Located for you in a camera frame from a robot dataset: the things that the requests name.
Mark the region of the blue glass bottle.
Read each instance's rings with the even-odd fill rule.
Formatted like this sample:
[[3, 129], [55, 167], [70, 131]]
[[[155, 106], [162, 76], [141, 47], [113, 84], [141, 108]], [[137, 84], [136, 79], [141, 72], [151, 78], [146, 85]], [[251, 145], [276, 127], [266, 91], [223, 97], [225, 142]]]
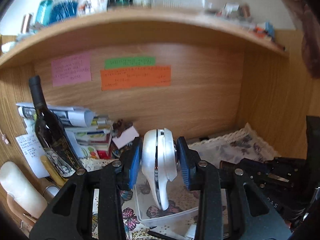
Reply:
[[53, 0], [49, 24], [62, 22], [76, 16], [78, 0]]

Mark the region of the dark wine bottle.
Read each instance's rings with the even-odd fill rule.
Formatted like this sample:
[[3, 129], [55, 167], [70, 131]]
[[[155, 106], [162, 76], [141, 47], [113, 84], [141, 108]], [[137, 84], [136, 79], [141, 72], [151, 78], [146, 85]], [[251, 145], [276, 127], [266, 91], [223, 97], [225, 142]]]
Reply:
[[49, 110], [38, 75], [29, 79], [29, 88], [36, 111], [35, 133], [57, 173], [67, 179], [81, 168], [65, 135], [59, 118]]

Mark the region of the white handheld massager device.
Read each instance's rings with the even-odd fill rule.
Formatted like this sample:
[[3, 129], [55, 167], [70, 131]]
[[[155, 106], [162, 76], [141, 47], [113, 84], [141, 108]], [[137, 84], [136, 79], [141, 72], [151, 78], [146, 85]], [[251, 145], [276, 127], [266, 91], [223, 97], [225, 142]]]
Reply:
[[177, 177], [175, 143], [169, 129], [153, 129], [146, 132], [143, 138], [141, 166], [155, 204], [158, 208], [167, 210], [167, 183]]

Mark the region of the green paper note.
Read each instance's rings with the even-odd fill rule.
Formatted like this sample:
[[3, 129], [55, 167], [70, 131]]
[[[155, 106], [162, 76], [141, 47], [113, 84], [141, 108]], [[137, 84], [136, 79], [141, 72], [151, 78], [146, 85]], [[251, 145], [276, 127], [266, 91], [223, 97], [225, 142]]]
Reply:
[[156, 58], [151, 56], [117, 57], [105, 60], [105, 70], [123, 67], [154, 66]]

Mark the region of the stack of books and papers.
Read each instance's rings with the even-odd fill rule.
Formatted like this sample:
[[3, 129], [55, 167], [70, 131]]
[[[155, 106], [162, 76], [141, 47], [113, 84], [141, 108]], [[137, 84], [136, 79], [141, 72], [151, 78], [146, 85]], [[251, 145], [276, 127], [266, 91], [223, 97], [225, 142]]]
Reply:
[[64, 136], [74, 155], [79, 159], [116, 159], [121, 150], [113, 139], [121, 122], [115, 123], [108, 116], [98, 116], [84, 107], [48, 105], [50, 112], [60, 121]]

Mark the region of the white cylindrical container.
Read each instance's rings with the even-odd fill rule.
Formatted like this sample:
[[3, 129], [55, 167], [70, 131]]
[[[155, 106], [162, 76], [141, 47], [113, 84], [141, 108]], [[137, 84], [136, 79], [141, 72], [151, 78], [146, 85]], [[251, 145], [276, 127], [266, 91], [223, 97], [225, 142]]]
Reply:
[[12, 161], [1, 166], [1, 186], [21, 208], [35, 218], [39, 218], [47, 207], [46, 199]]

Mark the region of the black and gold tube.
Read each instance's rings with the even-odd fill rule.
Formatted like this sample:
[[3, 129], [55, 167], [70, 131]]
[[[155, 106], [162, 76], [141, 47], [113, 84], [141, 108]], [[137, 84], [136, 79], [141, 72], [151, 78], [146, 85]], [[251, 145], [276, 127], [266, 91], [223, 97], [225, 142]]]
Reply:
[[237, 175], [243, 176], [244, 171], [241, 168], [238, 168], [236, 164], [227, 162], [227, 161], [220, 161], [219, 166], [219, 174], [220, 175]]

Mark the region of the wooden shelf board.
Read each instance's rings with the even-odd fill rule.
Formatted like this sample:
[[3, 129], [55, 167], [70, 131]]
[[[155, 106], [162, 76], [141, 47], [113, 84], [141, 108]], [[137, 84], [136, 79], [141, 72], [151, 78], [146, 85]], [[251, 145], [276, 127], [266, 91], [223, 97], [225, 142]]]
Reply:
[[107, 46], [185, 43], [271, 51], [284, 48], [220, 17], [187, 10], [124, 8], [71, 18], [42, 29], [1, 56], [11, 68]]

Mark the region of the pink paper note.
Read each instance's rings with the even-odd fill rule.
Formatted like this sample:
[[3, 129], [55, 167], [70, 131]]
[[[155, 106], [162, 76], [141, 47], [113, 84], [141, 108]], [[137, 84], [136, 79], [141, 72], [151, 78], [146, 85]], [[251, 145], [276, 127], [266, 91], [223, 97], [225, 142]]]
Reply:
[[74, 54], [51, 61], [53, 87], [92, 81], [91, 53]]

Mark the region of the orange paper note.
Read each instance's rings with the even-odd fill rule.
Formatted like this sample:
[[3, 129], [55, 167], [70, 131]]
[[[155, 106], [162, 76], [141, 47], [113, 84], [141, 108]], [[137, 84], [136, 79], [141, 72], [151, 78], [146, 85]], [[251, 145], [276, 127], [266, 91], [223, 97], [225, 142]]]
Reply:
[[101, 90], [171, 85], [171, 66], [139, 66], [101, 70]]

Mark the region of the clear plastic storage box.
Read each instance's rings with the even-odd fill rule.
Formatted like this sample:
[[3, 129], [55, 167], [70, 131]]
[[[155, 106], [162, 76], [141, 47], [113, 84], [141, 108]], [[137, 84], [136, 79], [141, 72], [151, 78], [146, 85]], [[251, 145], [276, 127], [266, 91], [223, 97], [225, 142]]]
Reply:
[[197, 215], [199, 191], [188, 191], [183, 185], [168, 185], [169, 207], [157, 207], [146, 184], [134, 187], [136, 215], [148, 227], [162, 226], [180, 220], [189, 220]]

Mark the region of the small white box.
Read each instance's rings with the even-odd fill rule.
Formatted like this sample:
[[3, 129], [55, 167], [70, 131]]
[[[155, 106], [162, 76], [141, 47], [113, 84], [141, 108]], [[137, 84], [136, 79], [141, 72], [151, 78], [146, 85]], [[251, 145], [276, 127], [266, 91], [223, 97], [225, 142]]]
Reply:
[[123, 148], [125, 145], [132, 142], [135, 137], [139, 137], [139, 133], [137, 130], [131, 126], [130, 128], [126, 129], [120, 137], [114, 137], [112, 139], [113, 143], [116, 145], [118, 149]]

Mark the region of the butterfly print lace cloth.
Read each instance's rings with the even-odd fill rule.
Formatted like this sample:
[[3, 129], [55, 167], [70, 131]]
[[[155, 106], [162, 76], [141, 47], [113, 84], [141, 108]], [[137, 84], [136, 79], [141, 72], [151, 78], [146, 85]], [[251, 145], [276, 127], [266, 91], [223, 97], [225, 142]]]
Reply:
[[227, 189], [232, 239], [287, 239], [290, 231], [257, 185], [245, 173], [227, 174], [202, 160], [184, 137], [174, 140], [168, 129], [149, 131], [136, 137], [131, 150], [102, 170], [79, 174], [81, 211], [76, 223], [76, 239], [91, 239], [91, 187], [99, 187], [98, 233], [101, 239], [125, 239], [120, 208], [120, 192], [135, 185], [138, 171], [151, 172], [150, 189], [163, 203], [167, 181], [181, 169], [188, 190], [199, 191], [196, 239], [222, 239], [221, 189]]

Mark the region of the white handwritten paper note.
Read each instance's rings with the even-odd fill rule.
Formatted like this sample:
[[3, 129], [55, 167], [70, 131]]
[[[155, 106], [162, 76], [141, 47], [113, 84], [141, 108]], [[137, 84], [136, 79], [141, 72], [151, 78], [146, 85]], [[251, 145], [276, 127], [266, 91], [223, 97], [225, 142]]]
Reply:
[[41, 161], [41, 156], [45, 155], [45, 152], [36, 134], [20, 135], [16, 137], [16, 141], [33, 174], [37, 178], [49, 177], [50, 175]]

